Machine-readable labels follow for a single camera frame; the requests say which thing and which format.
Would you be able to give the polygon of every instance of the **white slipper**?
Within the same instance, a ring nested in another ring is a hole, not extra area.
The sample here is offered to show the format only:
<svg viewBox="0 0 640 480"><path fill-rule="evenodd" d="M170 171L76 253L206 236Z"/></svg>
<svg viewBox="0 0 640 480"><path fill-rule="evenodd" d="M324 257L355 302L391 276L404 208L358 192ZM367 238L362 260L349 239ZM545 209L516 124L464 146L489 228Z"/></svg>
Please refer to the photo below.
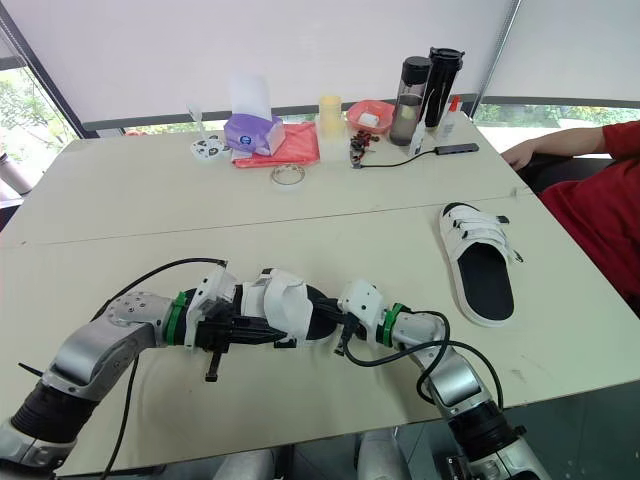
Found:
<svg viewBox="0 0 640 480"><path fill-rule="evenodd" d="M507 273L522 257L509 246L501 224L506 217L483 213L465 203L450 203L440 214L440 235L449 255L462 313L483 327L500 327L514 312Z"/></svg>

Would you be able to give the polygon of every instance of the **white table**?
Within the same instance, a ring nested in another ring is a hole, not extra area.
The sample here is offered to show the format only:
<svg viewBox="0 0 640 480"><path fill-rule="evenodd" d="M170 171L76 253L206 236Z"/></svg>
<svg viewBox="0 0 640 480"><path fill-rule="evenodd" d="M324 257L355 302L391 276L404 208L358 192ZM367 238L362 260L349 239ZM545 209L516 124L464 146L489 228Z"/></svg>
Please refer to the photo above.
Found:
<svg viewBox="0 0 640 480"><path fill-rule="evenodd" d="M319 218L480 200L527 187L464 114L448 144L480 151L425 156L403 169L354 170L348 163L307 169L299 192L280 192L271 169L198 164L189 145L198 134L76 141L29 194L3 246L148 235L202 228ZM406 159L399 147L372 143L365 163Z"/></svg>
<svg viewBox="0 0 640 480"><path fill-rule="evenodd" d="M485 152L482 158L479 161L486 163L487 170L502 172L495 175L504 175L504 182L518 186L517 178L508 175L494 152ZM431 166L450 169L446 183L456 195L444 201L468 200L458 196L464 191L456 186L466 170L462 163L457 170L445 164L450 161L455 157L437 158L434 162L441 165ZM414 185L411 177L427 168L416 165L404 169L407 185ZM336 182L341 181L338 172L334 175ZM468 184L481 185L479 178ZM507 233L525 258L524 264L510 268L517 318L501 329L471 324L455 305L436 228L441 204L58 243L53 236L47 242L46 228L35 228L23 218L21 225L31 226L33 234L40 232L41 244L33 240L0 249L4 340L0 382L12 385L3 391L0 417L13 414L34 385L34 378L15 366L18 361L44 368L64 338L85 323L107 296L157 265L188 256L228 259L229 270L243 280L255 278L264 267L278 266L301 275L329 296L338 295L348 280L363 277L376 284L390 303L439 310L449 317L453 338L471 343L492 361L508 406L638 379L640 322L535 196L509 195L509 187L498 183L496 189L506 195L472 203L511 219ZM74 188L73 182L67 186ZM421 188L429 187L446 194L445 186L437 189L435 183ZM154 190L144 183L140 188ZM408 190L399 189L398 196L410 196ZM296 198L307 202L307 194L301 190ZM212 195L216 201L215 191ZM247 197L262 208L259 193ZM32 202L34 214L39 210L37 198L25 205ZM10 226L8 235L15 234ZM175 295L194 286L207 270L206 265L178 267L149 280L144 288ZM371 353L363 343L353 343L361 357L383 353ZM334 346L335 341L296 350L232 346L223 357L217 384L204 382L209 355L203 352L191 354L175 347L143 353L115 468L301 442L438 416L415 394L418 371L409 360L360 368L334 355ZM483 366L468 358L492 389ZM60 474L104 468L119 426L126 377L96 409Z"/></svg>

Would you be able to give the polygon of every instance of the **hand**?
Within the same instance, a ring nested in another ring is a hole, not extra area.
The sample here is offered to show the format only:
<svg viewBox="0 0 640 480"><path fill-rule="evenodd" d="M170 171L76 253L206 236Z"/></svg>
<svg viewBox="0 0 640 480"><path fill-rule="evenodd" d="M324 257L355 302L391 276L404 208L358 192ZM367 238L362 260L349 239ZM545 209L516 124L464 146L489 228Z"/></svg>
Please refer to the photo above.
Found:
<svg viewBox="0 0 640 480"><path fill-rule="evenodd" d="M535 142L526 140L515 147L511 147L506 152L502 152L502 158L517 172L529 164L534 153Z"/></svg>

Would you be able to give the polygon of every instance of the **tissue box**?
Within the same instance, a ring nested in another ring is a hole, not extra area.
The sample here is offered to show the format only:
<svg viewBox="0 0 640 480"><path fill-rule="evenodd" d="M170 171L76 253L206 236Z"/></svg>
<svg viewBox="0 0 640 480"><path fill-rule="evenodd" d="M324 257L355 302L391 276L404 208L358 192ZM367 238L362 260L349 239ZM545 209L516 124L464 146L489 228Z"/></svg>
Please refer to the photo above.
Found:
<svg viewBox="0 0 640 480"><path fill-rule="evenodd" d="M224 134L234 150L273 155L284 141L282 119L273 116L271 121L244 113L234 113L224 126Z"/></svg>

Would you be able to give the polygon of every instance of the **person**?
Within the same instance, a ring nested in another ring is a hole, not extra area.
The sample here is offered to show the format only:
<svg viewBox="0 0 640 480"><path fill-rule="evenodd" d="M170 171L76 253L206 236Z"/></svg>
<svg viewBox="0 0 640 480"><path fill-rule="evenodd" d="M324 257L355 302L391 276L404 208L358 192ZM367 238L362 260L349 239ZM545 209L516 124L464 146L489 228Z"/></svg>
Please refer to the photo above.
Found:
<svg viewBox="0 0 640 480"><path fill-rule="evenodd" d="M640 316L640 121L555 132L502 157L517 171L534 153L615 160L585 180L550 186L540 200Z"/></svg>

